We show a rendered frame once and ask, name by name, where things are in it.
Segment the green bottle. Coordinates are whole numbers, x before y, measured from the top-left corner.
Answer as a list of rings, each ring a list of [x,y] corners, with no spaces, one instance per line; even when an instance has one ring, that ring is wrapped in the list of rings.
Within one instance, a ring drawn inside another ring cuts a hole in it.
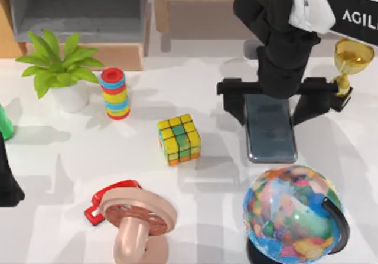
[[[3,106],[0,104],[0,133],[3,139],[9,140],[14,135],[14,126],[11,120],[7,117]]]

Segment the pale wooden table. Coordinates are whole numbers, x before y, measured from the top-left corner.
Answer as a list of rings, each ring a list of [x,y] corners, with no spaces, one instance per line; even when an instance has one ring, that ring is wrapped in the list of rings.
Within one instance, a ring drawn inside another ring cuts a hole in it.
[[[234,0],[153,0],[160,50],[172,40],[244,40],[247,29],[233,14]]]

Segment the pink handheld fan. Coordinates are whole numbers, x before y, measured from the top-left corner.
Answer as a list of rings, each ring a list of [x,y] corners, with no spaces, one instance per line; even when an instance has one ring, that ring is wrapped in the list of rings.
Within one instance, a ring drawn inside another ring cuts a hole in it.
[[[168,200],[139,188],[115,188],[103,195],[99,210],[118,228],[115,264],[167,264],[165,235],[177,222],[177,211]]]

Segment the stack of coloured rings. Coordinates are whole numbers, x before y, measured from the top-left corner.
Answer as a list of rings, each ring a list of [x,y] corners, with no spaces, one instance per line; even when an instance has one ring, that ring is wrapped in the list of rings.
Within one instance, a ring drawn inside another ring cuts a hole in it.
[[[121,120],[130,111],[124,72],[116,67],[107,68],[99,77],[108,117]]]

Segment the colourful globe on black stand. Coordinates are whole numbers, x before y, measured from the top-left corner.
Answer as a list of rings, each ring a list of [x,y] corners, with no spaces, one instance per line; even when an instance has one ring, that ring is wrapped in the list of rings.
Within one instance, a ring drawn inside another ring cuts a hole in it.
[[[250,264],[312,264],[350,238],[335,186],[302,165],[261,173],[244,197],[243,222]]]

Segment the yellow and green puzzle cube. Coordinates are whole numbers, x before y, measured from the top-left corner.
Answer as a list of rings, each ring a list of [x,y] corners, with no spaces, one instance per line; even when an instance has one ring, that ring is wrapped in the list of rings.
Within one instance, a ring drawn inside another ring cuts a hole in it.
[[[190,114],[157,123],[159,145],[169,166],[197,159],[201,155],[201,137]]]

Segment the wooden cupboard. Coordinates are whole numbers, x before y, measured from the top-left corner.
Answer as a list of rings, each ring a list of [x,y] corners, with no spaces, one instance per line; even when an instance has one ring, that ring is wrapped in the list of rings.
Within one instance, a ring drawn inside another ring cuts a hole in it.
[[[119,67],[125,71],[140,71],[143,67],[146,45],[148,43],[149,6],[145,9],[145,37],[140,43],[83,43],[83,47],[94,47],[94,55],[106,67]],[[9,0],[0,0],[0,58],[15,58],[34,51],[31,40],[18,42],[14,36],[11,5]]]

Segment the green plant in white pot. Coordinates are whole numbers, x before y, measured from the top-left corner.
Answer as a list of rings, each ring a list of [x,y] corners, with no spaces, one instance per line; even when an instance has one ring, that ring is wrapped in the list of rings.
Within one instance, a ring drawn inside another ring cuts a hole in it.
[[[33,77],[33,87],[39,99],[51,92],[63,111],[74,113],[82,110],[89,102],[89,95],[81,82],[98,84],[99,80],[91,68],[105,66],[93,57],[98,49],[80,46],[80,35],[75,33],[64,43],[61,57],[59,41],[50,30],[44,30],[41,36],[29,32],[28,36],[34,51],[15,59],[29,65],[22,77]]]

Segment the gold trophy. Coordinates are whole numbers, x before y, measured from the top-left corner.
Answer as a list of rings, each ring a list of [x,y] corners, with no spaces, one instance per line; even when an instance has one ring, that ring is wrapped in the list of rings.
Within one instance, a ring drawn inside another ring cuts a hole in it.
[[[375,57],[374,48],[363,43],[343,38],[335,45],[334,64],[338,75],[331,83],[335,83],[338,92],[330,97],[330,108],[341,112],[351,98],[353,88],[350,86],[349,75],[363,71]]]

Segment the grey cabinet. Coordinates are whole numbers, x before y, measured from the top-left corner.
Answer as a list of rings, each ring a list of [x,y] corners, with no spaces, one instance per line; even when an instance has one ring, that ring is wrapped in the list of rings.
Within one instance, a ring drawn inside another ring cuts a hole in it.
[[[140,43],[147,0],[9,0],[14,36],[51,31],[65,42],[78,33],[83,43]]]

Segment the red stapler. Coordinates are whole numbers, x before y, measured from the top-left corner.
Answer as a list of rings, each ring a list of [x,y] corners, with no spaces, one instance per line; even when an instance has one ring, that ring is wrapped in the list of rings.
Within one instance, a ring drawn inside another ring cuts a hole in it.
[[[88,219],[88,221],[93,225],[93,226],[97,226],[99,225],[101,222],[103,222],[105,220],[104,216],[102,215],[102,213],[96,213],[94,214],[94,212],[99,208],[100,206],[100,202],[103,198],[103,195],[108,192],[109,190],[112,190],[112,189],[116,189],[116,188],[138,188],[138,189],[141,189],[142,187],[139,185],[139,183],[135,180],[124,180],[124,181],[120,181],[120,182],[117,182],[117,183],[114,183],[112,185],[109,185],[101,190],[99,190],[98,192],[96,192],[93,197],[92,197],[92,204],[89,208],[87,208],[85,211],[84,211],[84,215],[85,217]]]

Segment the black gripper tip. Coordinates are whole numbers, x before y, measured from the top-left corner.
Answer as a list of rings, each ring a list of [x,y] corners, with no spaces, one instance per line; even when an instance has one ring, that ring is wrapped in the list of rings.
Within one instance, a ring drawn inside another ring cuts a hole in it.
[[[25,194],[9,166],[5,142],[0,132],[0,208],[15,207],[24,198]]]

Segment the dark grey smartphone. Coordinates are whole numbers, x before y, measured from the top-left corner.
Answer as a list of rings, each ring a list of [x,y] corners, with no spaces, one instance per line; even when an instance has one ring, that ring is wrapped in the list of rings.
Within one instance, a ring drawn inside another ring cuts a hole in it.
[[[264,94],[245,96],[248,158],[258,164],[293,164],[298,153],[289,101]]]

